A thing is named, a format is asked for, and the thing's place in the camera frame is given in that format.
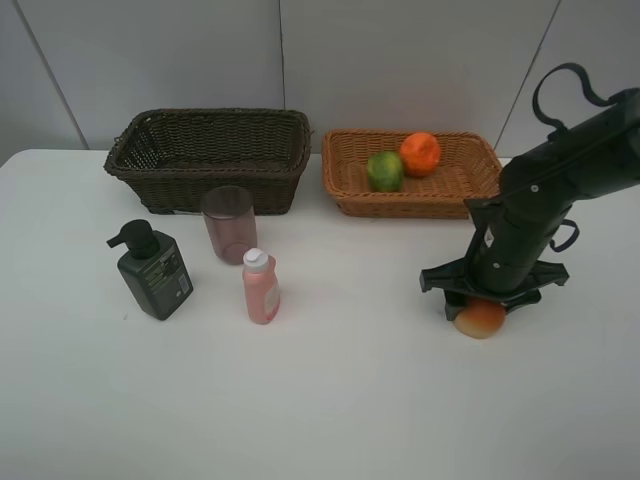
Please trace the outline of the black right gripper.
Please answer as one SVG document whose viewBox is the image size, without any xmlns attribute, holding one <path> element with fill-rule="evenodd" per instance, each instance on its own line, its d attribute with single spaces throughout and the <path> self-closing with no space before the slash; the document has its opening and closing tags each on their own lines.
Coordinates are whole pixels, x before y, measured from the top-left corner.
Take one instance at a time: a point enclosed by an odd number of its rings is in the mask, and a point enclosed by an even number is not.
<svg viewBox="0 0 640 480">
<path fill-rule="evenodd" d="M 445 315 L 454 321 L 467 307 L 469 298 L 502 304 L 507 310 L 534 305 L 541 289 L 563 286 L 569 273 L 561 263 L 542 261 L 546 248 L 563 252 L 575 243 L 570 235 L 562 244 L 553 240 L 561 227 L 575 226 L 564 213 L 549 221 L 530 221 L 492 199 L 464 202 L 475 232 L 465 255 L 420 273 L 421 290 L 444 292 Z"/>
</svg>

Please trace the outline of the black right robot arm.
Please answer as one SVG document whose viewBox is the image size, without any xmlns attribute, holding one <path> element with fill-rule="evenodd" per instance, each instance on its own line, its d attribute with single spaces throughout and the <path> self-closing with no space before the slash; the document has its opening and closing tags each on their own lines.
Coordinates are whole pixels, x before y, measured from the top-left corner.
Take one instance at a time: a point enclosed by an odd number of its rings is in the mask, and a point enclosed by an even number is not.
<svg viewBox="0 0 640 480">
<path fill-rule="evenodd" d="M 449 321 L 472 298 L 497 302 L 512 312 L 541 299 L 541 288 L 562 286 L 565 266 L 541 260 L 546 248 L 561 252 L 553 237 L 568 224 L 577 201 L 612 194 L 639 183 L 639 92 L 513 158 L 499 176 L 499 193 L 467 199 L 475 232 L 465 255 L 420 274 L 423 291 L 443 291 Z"/>
</svg>

